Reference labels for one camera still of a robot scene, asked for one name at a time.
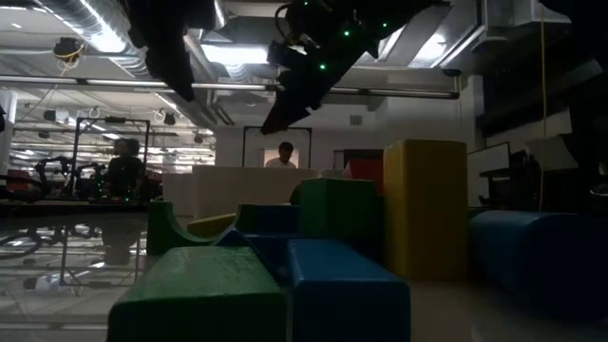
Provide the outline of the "blue wooden cube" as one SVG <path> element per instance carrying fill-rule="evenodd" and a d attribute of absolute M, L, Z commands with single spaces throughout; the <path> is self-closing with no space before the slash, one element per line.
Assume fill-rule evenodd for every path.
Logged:
<path fill-rule="evenodd" d="M 278 234 L 246 234 L 229 227 L 216 237 L 212 245 L 220 247 L 249 247 L 280 286 L 290 283 L 288 241 Z"/>
<path fill-rule="evenodd" d="M 295 234 L 300 209 L 287 204 L 241 204 L 233 226 L 247 234 Z"/>

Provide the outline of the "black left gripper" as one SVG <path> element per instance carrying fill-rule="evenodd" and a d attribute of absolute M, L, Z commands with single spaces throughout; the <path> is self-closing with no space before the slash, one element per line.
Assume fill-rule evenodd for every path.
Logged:
<path fill-rule="evenodd" d="M 217 23 L 215 0 L 125 0 L 125 11 L 130 23 L 139 29 L 189 28 L 184 32 L 152 28 L 142 34 L 142 41 L 150 74 L 186 102 L 193 102 L 193 84 L 210 80 L 200 34 L 201 29 L 213 29 Z"/>

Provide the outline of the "black background robot arms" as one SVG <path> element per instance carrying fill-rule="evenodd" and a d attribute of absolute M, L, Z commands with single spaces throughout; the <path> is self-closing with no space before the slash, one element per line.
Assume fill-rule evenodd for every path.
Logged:
<path fill-rule="evenodd" d="M 105 185 L 105 165 L 97 162 L 77 164 L 58 156 L 39 160 L 34 171 L 44 198 L 53 200 L 99 200 Z"/>

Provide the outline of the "red wooden cube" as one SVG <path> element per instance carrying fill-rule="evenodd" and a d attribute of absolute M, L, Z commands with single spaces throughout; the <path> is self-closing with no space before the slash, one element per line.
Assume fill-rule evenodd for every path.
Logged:
<path fill-rule="evenodd" d="M 383 194 L 384 170 L 381 160 L 350 159 L 345 166 L 343 176 L 347 179 L 372 181 L 376 192 Z"/>

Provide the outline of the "green wooden arch block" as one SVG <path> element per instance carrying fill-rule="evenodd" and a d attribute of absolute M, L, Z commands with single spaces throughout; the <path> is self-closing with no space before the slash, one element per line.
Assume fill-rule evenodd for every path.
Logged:
<path fill-rule="evenodd" d="M 148 204 L 146 254 L 159 257 L 173 248 L 210 245 L 212 238 L 195 237 L 181 228 L 173 212 L 173 204 L 167 201 L 151 201 Z"/>

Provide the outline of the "long blue wooden block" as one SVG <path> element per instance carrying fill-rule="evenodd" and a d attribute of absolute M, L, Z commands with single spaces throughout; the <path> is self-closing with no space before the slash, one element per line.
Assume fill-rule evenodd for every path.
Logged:
<path fill-rule="evenodd" d="M 350 246 L 288 242 L 293 342 L 410 342 L 409 285 Z"/>
<path fill-rule="evenodd" d="M 608 318 L 608 218 L 485 211 L 469 220 L 473 264 L 527 308 L 562 320 Z"/>

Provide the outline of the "long ceiling pipe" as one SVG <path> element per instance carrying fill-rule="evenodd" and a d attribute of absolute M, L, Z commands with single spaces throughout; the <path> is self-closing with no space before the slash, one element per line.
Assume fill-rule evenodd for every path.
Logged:
<path fill-rule="evenodd" d="M 43 76 L 16 76 L 0 75 L 0 85 L 51 85 L 51 86 L 97 86 L 111 88 L 127 88 L 131 90 L 142 89 L 146 91 L 173 92 L 164 82 L 158 81 L 131 81 L 131 80 L 110 80 L 110 79 L 87 79 L 71 77 L 43 77 Z M 232 84 L 232 83 L 198 83 L 192 84 L 194 89 L 210 90 L 234 90 L 234 91 L 278 91 L 282 90 L 281 85 L 264 84 Z M 333 87 L 330 94 L 368 96 L 368 97 L 397 97 L 397 98 L 420 98 L 420 99 L 441 99 L 456 100 L 460 98 L 459 92 L 454 91 L 431 91 L 420 89 L 377 89 L 377 88 L 357 88 L 357 87 Z"/>

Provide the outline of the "person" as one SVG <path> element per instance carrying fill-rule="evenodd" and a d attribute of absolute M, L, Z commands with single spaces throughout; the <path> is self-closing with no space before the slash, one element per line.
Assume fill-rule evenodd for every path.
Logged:
<path fill-rule="evenodd" d="M 294 146 L 290 142 L 282 142 L 278 149 L 278 156 L 265 162 L 266 168 L 285 168 L 296 169 L 295 164 L 291 161 L 294 152 Z"/>
<path fill-rule="evenodd" d="M 139 152 L 140 143 L 136 139 L 115 141 L 113 158 L 104 177 L 104 193 L 110 199 L 130 201 L 141 196 L 144 165 Z"/>

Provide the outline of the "long yellow wooden block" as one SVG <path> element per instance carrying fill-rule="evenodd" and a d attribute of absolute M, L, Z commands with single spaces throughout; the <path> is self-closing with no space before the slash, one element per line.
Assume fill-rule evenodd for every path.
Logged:
<path fill-rule="evenodd" d="M 235 221 L 236 216 L 237 214 L 233 213 L 196 219 L 187 224 L 186 230 L 197 238 L 214 238 L 229 228 Z"/>

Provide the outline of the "silver ventilation duct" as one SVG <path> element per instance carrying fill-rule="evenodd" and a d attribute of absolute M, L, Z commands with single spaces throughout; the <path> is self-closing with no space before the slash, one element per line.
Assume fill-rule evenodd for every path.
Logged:
<path fill-rule="evenodd" d="M 100 52 L 133 49 L 127 34 L 130 25 L 114 0 L 33 1 Z"/>

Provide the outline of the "yellow wooden cube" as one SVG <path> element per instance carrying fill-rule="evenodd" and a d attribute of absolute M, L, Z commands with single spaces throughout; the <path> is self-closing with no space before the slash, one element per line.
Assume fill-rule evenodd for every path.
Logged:
<path fill-rule="evenodd" d="M 466 279 L 466 145 L 403 140 L 388 146 L 383 190 L 387 268 L 410 280 Z"/>

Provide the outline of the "long green wooden block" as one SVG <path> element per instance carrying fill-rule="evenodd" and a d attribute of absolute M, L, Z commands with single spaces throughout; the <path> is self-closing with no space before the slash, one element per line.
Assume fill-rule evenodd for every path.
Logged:
<path fill-rule="evenodd" d="M 286 342 L 285 295 L 249 247 L 165 253 L 111 307 L 106 342 Z"/>

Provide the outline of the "black robot station frame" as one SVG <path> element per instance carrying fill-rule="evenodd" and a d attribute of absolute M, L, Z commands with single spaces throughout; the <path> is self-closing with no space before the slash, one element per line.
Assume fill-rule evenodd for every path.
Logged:
<path fill-rule="evenodd" d="M 111 132 L 109 129 L 99 131 L 96 128 L 96 122 L 98 122 L 100 118 L 88 118 L 88 117 L 78 117 L 75 120 L 75 133 L 74 133 L 74 144 L 73 144 L 73 152 L 72 152 L 72 161 L 73 164 L 71 166 L 71 176 L 69 181 L 69 190 L 75 190 L 76 178 L 80 177 L 81 172 L 77 171 L 77 161 L 78 161 L 78 153 L 79 153 L 79 141 L 80 136 L 84 133 L 87 133 L 90 127 L 94 128 L 95 133 L 106 134 L 109 135 Z M 149 120 L 138 120 L 138 119 L 127 119 L 122 117 L 109 116 L 103 118 L 103 122 L 106 124 L 134 124 L 136 128 L 138 128 L 138 124 L 145 125 L 144 132 L 144 146 L 142 152 L 141 164 L 138 166 L 137 170 L 140 172 L 140 175 L 135 179 L 134 183 L 130 182 L 130 178 L 128 176 L 124 176 L 122 178 L 118 178 L 118 173 L 113 172 L 113 180 L 117 181 L 119 185 L 123 186 L 122 193 L 119 196 L 113 196 L 111 192 L 112 183 L 108 183 L 107 179 L 104 179 L 100 186 L 108 186 L 108 193 L 103 195 L 105 200 L 112 200 L 117 202 L 124 203 L 134 203 L 137 201 L 138 203 L 144 203 L 145 197 L 143 196 L 143 190 L 145 188 L 146 183 L 146 167 L 147 167 L 147 158 L 148 158 L 148 144 L 149 144 L 149 135 L 151 122 Z"/>

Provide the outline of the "green wooden cube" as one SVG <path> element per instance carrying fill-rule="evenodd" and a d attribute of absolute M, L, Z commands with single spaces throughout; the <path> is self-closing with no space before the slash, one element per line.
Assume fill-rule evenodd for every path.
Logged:
<path fill-rule="evenodd" d="M 291 195 L 306 238 L 342 241 L 376 262 L 383 259 L 383 202 L 370 180 L 309 179 Z"/>

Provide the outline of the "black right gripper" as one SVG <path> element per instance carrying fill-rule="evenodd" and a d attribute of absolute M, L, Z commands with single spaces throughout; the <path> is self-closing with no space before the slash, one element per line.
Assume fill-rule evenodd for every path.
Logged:
<path fill-rule="evenodd" d="M 426 10 L 428 0 L 293 0 L 281 8 L 289 27 L 281 43 L 307 62 L 279 74 L 283 89 L 260 128 L 263 135 L 309 117 L 361 55 L 377 57 L 380 42 Z"/>

